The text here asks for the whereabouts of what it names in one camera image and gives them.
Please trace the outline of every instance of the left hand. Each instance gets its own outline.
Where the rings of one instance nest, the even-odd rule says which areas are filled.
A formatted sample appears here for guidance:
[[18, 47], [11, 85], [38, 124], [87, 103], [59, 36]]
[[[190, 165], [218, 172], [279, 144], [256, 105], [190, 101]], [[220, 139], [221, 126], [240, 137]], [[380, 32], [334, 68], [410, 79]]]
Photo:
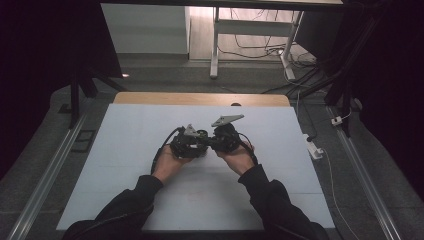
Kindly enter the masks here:
[[191, 162], [193, 158], [177, 158], [172, 153], [171, 147], [165, 145], [162, 149], [158, 161], [156, 163], [155, 171], [152, 176], [159, 179], [165, 184], [169, 178], [176, 175], [184, 164]]

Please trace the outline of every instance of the metal rail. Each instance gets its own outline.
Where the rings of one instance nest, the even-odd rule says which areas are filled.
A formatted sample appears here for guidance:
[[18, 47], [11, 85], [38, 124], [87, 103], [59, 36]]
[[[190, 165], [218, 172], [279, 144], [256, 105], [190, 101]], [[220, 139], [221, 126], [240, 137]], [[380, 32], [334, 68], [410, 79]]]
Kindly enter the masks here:
[[71, 150], [72, 144], [74, 143], [79, 130], [87, 118], [87, 112], [92, 102], [92, 99], [86, 99], [82, 103], [81, 117], [76, 122], [74, 128], [68, 130], [66, 133], [59, 148], [56, 150], [49, 165], [47, 166], [46, 171], [44, 172], [43, 176], [35, 187], [34, 192], [25, 205], [25, 208], [22, 210], [21, 215], [13, 226], [12, 231], [9, 233], [9, 236], [7, 237], [8, 240], [21, 240], [25, 239], [28, 235], [32, 224], [40, 212], [40, 209], [46, 200], [47, 195], [49, 194], [50, 189], [53, 186], [53, 183], [60, 169], [62, 168], [66, 157], [68, 156], [69, 151]]
[[[327, 112], [331, 118], [336, 117], [330, 107], [327, 107]], [[359, 182], [364, 189], [365, 195], [367, 196], [371, 207], [375, 211], [375, 215], [380, 222], [381, 228], [386, 235], [386, 238], [388, 240], [401, 240], [402, 238], [399, 231], [397, 230], [395, 222], [393, 221], [386, 207], [386, 204], [384, 203], [383, 199], [381, 199], [377, 188], [375, 187], [370, 175], [368, 174], [368, 171], [361, 157], [359, 156], [359, 153], [356, 150], [352, 139], [348, 138], [340, 127], [337, 127], [337, 134], [339, 135], [340, 141], [342, 142], [349, 160], [352, 163], [353, 169], [356, 172], [356, 176], [358, 177]]]

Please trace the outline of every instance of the dark background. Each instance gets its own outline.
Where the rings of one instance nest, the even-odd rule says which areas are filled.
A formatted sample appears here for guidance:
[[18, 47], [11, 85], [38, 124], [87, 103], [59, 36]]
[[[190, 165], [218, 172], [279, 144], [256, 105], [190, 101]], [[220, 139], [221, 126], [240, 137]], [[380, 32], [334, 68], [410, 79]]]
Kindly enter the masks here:
[[424, 3], [395, 0], [363, 49], [353, 94], [361, 121], [424, 199]]
[[51, 94], [86, 67], [120, 77], [98, 2], [0, 1], [0, 177], [42, 122]]

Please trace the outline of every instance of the table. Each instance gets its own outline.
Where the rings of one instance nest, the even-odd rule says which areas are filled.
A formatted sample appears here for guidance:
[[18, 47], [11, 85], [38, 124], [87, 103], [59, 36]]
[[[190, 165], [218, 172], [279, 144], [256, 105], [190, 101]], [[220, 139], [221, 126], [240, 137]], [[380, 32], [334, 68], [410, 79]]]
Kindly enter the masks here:
[[[234, 101], [242, 107], [229, 106]], [[293, 204], [311, 221], [333, 228], [296, 115], [287, 103], [281, 95], [119, 93], [107, 110], [58, 229], [94, 218], [116, 194], [131, 189], [139, 175], [148, 174], [156, 149], [175, 127], [191, 123], [195, 129], [211, 133], [210, 123], [220, 114], [245, 115], [233, 124], [257, 147], [256, 155], [268, 178], [283, 182]], [[143, 229], [263, 229], [237, 179], [209, 149], [156, 195], [155, 211]]]
[[[341, 5], [340, 0], [300, 0], [291, 1], [298, 3], [314, 3], [319, 5]], [[290, 49], [293, 44], [298, 26], [301, 21], [303, 11], [299, 11], [292, 23], [288, 22], [266, 22], [266, 21], [246, 21], [235, 19], [219, 19], [219, 7], [216, 7], [214, 16], [214, 36], [211, 57], [210, 77], [216, 79], [218, 77], [218, 35], [219, 34], [237, 34], [237, 35], [255, 35], [255, 36], [277, 36], [287, 37], [287, 43], [283, 50], [280, 50], [281, 62], [284, 66], [285, 74], [288, 81], [294, 81], [294, 76], [291, 64], [288, 60]]]
[[204, 106], [230, 106], [233, 103], [239, 103], [242, 106], [290, 106], [289, 100], [283, 95], [219, 93], [120, 92], [113, 103]]

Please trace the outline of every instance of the hand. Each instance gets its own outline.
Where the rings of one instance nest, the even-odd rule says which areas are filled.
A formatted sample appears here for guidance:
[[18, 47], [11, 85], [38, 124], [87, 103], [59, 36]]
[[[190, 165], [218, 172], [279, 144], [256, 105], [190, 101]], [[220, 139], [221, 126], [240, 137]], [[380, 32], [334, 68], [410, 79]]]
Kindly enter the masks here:
[[[244, 143], [248, 147], [250, 147], [250, 149], [255, 149], [255, 147], [250, 145], [248, 142], [244, 141]], [[243, 173], [245, 173], [247, 170], [255, 166], [249, 153], [241, 145], [236, 150], [230, 153], [216, 151], [216, 155], [224, 159], [227, 165], [240, 176], [243, 175]]]
[[171, 147], [169, 145], [165, 145], [156, 162], [155, 171], [152, 176], [156, 177], [165, 184], [169, 178], [180, 171], [184, 164], [191, 162], [191, 160], [193, 160], [193, 158], [175, 157], [172, 153]]

